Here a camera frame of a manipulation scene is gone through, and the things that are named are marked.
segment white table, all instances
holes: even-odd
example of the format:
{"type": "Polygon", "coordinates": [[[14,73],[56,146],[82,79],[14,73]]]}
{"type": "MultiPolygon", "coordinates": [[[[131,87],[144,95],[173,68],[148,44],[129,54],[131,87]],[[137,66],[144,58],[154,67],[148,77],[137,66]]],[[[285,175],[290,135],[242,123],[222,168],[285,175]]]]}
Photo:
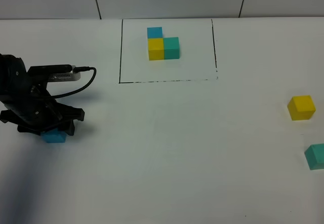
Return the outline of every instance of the white table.
{"type": "MultiPolygon", "coordinates": [[[[218,80],[118,84],[120,21],[0,22],[2,37],[12,39],[0,39],[2,53],[28,65],[48,57],[58,64],[56,54],[87,65],[91,56],[83,57],[99,53],[93,65],[108,73],[61,100],[86,112],[65,144],[0,125],[7,139],[0,145],[0,217],[20,213],[36,224],[323,223],[323,171],[310,171],[303,152],[324,142],[324,19],[213,24],[218,80]],[[39,39],[19,42],[31,37],[24,27],[33,22],[39,39]],[[60,22],[73,34],[59,33],[60,22]],[[53,30],[44,35],[44,27],[53,30]],[[74,36],[87,42],[76,45],[74,36]],[[292,122],[286,106],[300,94],[310,94],[317,111],[310,121],[292,122]]],[[[69,91],[87,79],[49,90],[69,91]]]]}

